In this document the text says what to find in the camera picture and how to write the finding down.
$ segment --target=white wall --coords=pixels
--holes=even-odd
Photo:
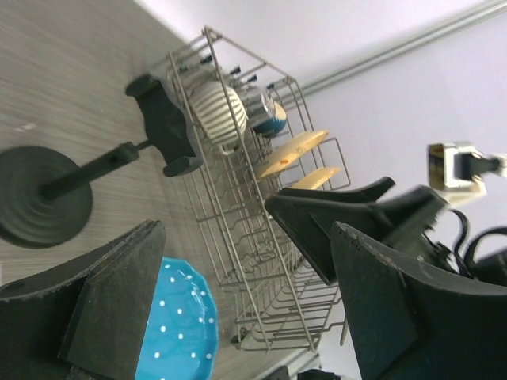
[[[184,40],[209,25],[306,82],[485,0],[135,0]],[[221,60],[233,67],[238,57]]]
[[[353,187],[386,175],[397,182],[393,194],[425,184],[428,143],[471,140],[485,153],[507,152],[507,13],[307,100],[315,125],[340,139]],[[486,186],[486,198],[463,207],[472,236],[507,225],[507,180],[487,177]],[[445,215],[436,228],[451,244],[458,223]],[[506,246],[491,238],[479,255]],[[339,348],[339,334],[323,339],[324,368],[359,378],[350,337]]]

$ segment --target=wire dish rack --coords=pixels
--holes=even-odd
[[[219,45],[225,47],[223,53]],[[220,66],[220,57],[238,59],[241,65],[227,70]],[[225,85],[241,89],[260,83],[260,78],[267,83],[259,85],[274,100],[284,106],[289,99],[295,105],[288,112],[286,131],[266,139],[247,128],[237,152],[226,157],[217,154],[192,116],[204,164],[184,180],[216,280],[234,299],[231,343],[247,351],[314,351],[322,333],[335,325],[343,326],[343,335],[345,321],[329,321],[331,308],[341,301],[338,287],[328,287],[320,280],[264,207],[269,196],[323,165],[342,169],[341,183],[334,185],[328,180],[324,189],[349,186],[338,140],[327,139],[282,173],[256,180],[256,165],[276,146],[300,132],[314,131],[297,81],[209,27],[186,47],[170,52],[154,65],[160,66],[191,116],[190,94],[209,81],[222,83],[232,115]],[[238,121],[234,123],[240,135]]]

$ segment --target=blue bowl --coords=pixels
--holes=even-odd
[[[255,133],[263,135],[266,138],[278,135],[285,128],[285,125],[287,125],[287,113],[284,108],[275,101],[273,105],[275,116],[253,128]]]
[[[135,380],[208,380],[219,348],[216,304],[202,275],[164,257]]]
[[[271,138],[282,132],[286,125],[287,119],[277,119],[276,117],[273,117],[271,120],[267,120],[264,123],[257,125],[253,128],[253,130],[258,135]]]

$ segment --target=yellow plate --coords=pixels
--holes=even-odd
[[[299,182],[296,182],[291,188],[301,188],[304,190],[315,190],[320,188],[324,182],[329,180],[334,174],[338,173],[340,168],[318,168],[308,174]]]
[[[285,169],[306,152],[320,144],[329,131],[303,132],[293,137],[266,157],[256,170],[258,180]]]

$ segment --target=round black base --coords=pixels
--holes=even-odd
[[[54,201],[43,184],[79,167],[67,156],[42,146],[0,153],[0,238],[24,248],[48,248],[79,234],[93,206],[89,184]]]

